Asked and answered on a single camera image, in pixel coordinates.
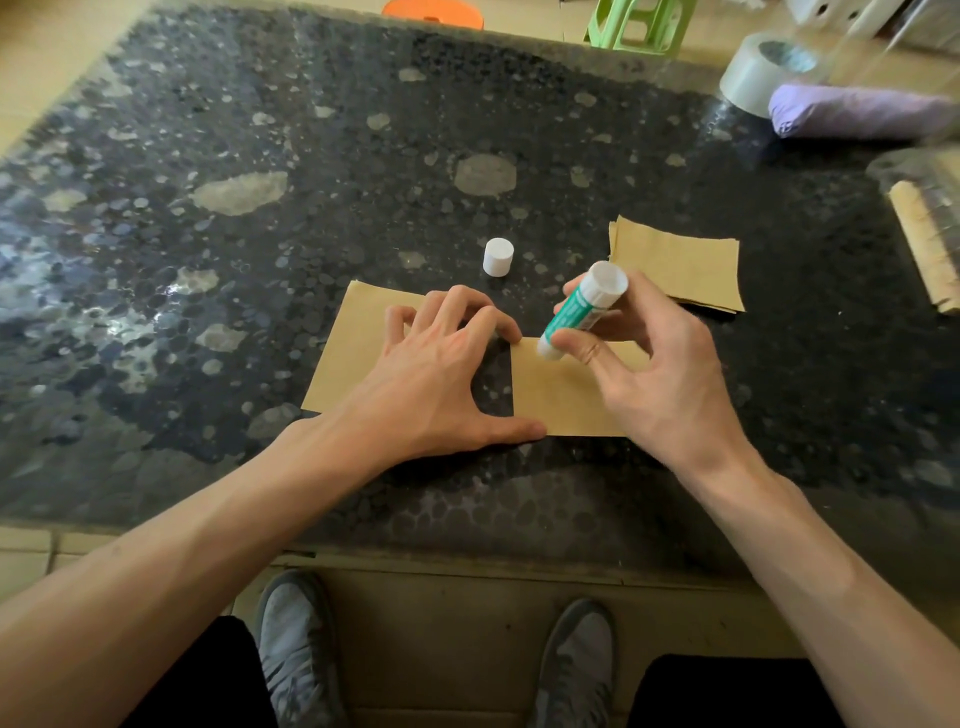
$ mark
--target hand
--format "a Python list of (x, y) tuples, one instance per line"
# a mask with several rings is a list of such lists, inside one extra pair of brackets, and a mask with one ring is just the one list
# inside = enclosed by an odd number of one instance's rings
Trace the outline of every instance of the hand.
[(337, 407), (293, 423), (277, 442), (301, 438), (304, 457), (332, 443), (334, 451), (363, 460), (365, 475), (373, 477), (416, 457), (542, 438), (543, 423), (485, 415), (473, 400), (470, 382), (495, 330), (511, 343), (520, 340), (516, 321), (463, 285), (431, 291), (419, 311), (390, 306), (372, 371)]
[[(628, 277), (627, 292), (591, 331), (562, 328), (550, 343), (589, 365), (630, 439), (681, 479), (708, 474), (750, 449), (709, 329), (642, 273)], [(636, 341), (649, 368), (631, 372), (603, 339)]]

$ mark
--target black speckled table surface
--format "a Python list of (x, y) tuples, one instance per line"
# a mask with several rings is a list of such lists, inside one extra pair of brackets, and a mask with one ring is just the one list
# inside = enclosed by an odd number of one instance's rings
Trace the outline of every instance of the black speckled table surface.
[[(126, 529), (249, 459), (300, 416), (351, 279), (466, 283), (538, 335), (622, 214), (741, 241), (747, 313), (709, 323), (748, 434), (895, 583), (956, 590), (958, 330), (864, 174), (878, 150), (779, 143), (717, 76), (286, 7), (152, 13), (0, 166), (0, 518)], [(476, 379), (490, 412), (509, 363), (494, 347)], [(620, 439), (408, 463), (300, 541), (744, 573)]]

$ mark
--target green label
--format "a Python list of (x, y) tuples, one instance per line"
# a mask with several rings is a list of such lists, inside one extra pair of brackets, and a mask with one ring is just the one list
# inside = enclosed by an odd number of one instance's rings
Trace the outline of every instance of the green label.
[(554, 331), (558, 328), (590, 328), (602, 314), (603, 311), (587, 303), (587, 299), (584, 298), (578, 286), (564, 302), (561, 309), (557, 311), (553, 321), (547, 324), (543, 335), (547, 341), (550, 341), (553, 338)]

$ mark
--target floor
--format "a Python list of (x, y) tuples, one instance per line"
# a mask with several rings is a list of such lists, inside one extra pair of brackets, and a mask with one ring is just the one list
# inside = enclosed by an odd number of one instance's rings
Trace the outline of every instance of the floor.
[[(497, 33), (580, 42), (591, 0), (471, 0)], [(383, 0), (324, 0), (378, 12)], [(120, 37), (149, 0), (0, 0), (0, 153)], [(731, 0), (700, 0), (681, 58), (725, 65), (742, 37), (793, 34), (779, 3), (750, 11)], [(834, 81), (948, 92), (960, 98), (955, 61), (915, 53), (879, 55), (879, 42), (807, 36), (829, 53)], [(0, 527), (0, 600), (61, 569), (109, 536)], [(318, 569), (331, 592), (343, 643), (346, 698), (359, 726), (520, 726), (529, 709), (540, 651), (571, 599), (603, 600), (617, 621), (621, 679), (614, 697), (622, 725), (649, 662), (665, 652), (792, 656), (801, 650), (756, 590), (623, 585), (510, 565), (374, 559), (337, 554), (280, 556), (228, 610), (252, 618), (275, 574)], [(960, 609), (924, 610), (960, 640)]]

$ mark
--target packing tape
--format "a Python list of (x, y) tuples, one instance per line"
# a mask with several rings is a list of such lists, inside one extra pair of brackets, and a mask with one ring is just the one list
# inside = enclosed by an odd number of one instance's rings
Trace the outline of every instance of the packing tape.
[(770, 118), (770, 97), (783, 84), (822, 84), (827, 65), (815, 53), (769, 33), (747, 36), (720, 79), (720, 92), (738, 109)]

